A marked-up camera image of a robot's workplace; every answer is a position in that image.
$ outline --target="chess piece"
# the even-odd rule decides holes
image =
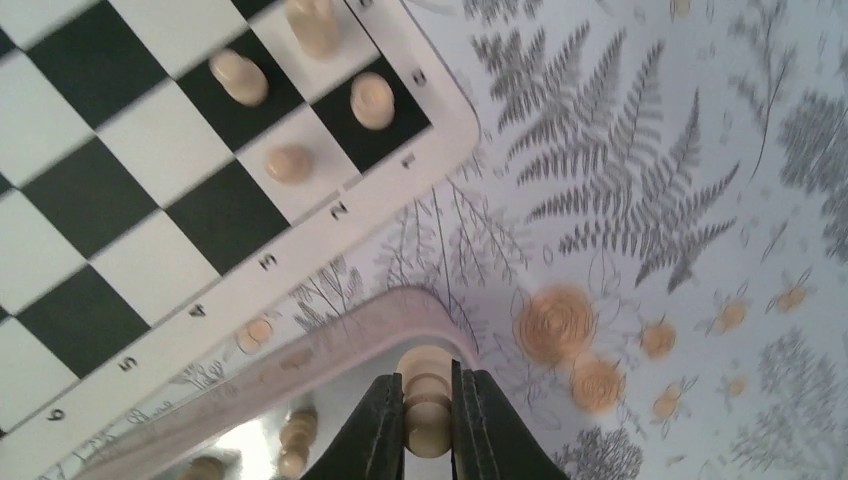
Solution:
[[[287,0],[285,13],[303,53],[327,60],[338,52],[341,33],[333,0]]]
[[[309,150],[296,144],[273,148],[265,156],[265,171],[280,183],[294,185],[309,176],[311,157]]]
[[[254,107],[268,96],[268,79],[251,60],[226,49],[209,61],[209,68],[224,90],[243,105]]]
[[[280,431],[280,458],[277,473],[298,478],[309,460],[309,448],[318,434],[318,420],[311,412],[293,413]]]
[[[386,128],[395,116],[392,88],[376,73],[363,73],[353,80],[350,105],[359,123],[369,130]]]
[[[451,448],[452,361],[447,351],[425,345],[409,350],[398,362],[406,448],[417,457],[437,458]]]
[[[225,470],[224,463],[217,458],[199,457],[192,460],[177,480],[223,480]]]

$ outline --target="orange rose print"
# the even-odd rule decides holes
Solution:
[[[688,392],[698,378],[692,380],[681,379],[678,382],[670,383],[665,390],[654,401],[651,407],[651,412],[654,419],[651,420],[653,425],[662,425],[662,438],[668,435],[671,428],[671,423],[677,420],[681,415],[690,416],[689,408],[683,403],[683,394]]]
[[[604,413],[624,397],[624,383],[617,363],[586,353],[571,372],[571,398],[585,412]]]
[[[652,360],[665,357],[674,348],[677,332],[665,317],[659,322],[646,325],[640,334],[640,346],[645,355]]]
[[[775,307],[782,313],[797,310],[809,295],[815,293],[815,287],[807,285],[807,279],[810,278],[810,273],[812,273],[812,267],[805,270],[798,280],[793,280],[789,272],[784,270],[783,291],[771,299],[768,306],[766,306],[766,313]]]
[[[744,375],[734,377],[722,375],[721,386],[716,391],[724,396],[724,408],[729,413],[733,411],[733,399],[745,393],[747,389],[748,379]]]
[[[242,352],[253,355],[271,339],[274,328],[265,317],[259,317],[236,333],[236,344]]]
[[[722,335],[739,328],[748,315],[751,301],[745,296],[748,282],[742,284],[736,291],[736,295],[722,296],[716,290],[713,304],[716,307],[716,316],[705,318],[695,324],[696,331],[703,331],[704,335]]]
[[[513,335],[524,353],[550,367],[573,361],[587,351],[594,334],[589,299],[582,290],[568,285],[537,293],[513,324]]]

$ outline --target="pawn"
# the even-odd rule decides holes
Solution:
[[[451,448],[451,363],[442,348],[423,345],[398,362],[406,448],[420,458],[438,458]]]
[[[318,420],[309,412],[293,413],[280,431],[278,473],[285,478],[298,478],[306,469],[309,448],[318,434]]]
[[[199,457],[192,460],[177,480],[223,480],[224,470],[224,463],[217,458]]]
[[[287,0],[285,13],[303,53],[316,60],[335,56],[341,33],[333,0]]]
[[[265,171],[280,183],[295,185],[312,172],[312,155],[300,145],[285,145],[268,151]]]
[[[268,79],[251,60],[226,49],[209,61],[212,75],[233,99],[254,107],[268,96]]]
[[[369,130],[382,130],[395,116],[395,96],[386,80],[376,73],[363,73],[351,85],[353,115]]]

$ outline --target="clamped chess piece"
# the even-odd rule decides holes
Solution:
[[[491,374],[439,350],[413,349],[399,373],[377,377],[301,479],[401,480],[406,446],[424,458],[450,450],[454,480],[568,480]]]

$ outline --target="botanical pattern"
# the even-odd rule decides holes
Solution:
[[[42,478],[415,285],[573,480],[848,479],[848,0],[405,3],[478,148]]]
[[[526,46],[517,29],[506,38],[500,33],[475,38],[472,45],[494,76],[492,99],[504,102],[498,130],[522,126],[507,154],[508,162],[529,158],[517,186],[543,180],[572,184],[531,209],[527,221],[576,217],[573,233],[560,239],[560,253],[602,248],[636,257],[642,263],[636,286],[670,268],[671,293],[692,277],[704,249],[734,226],[735,218],[700,220],[739,166],[712,185],[695,187],[693,175],[701,163],[698,90],[683,131],[661,153],[659,64],[665,43],[648,50],[619,108],[626,31],[613,36],[583,80],[580,63],[589,32],[588,23],[579,26],[550,60],[544,27]]]

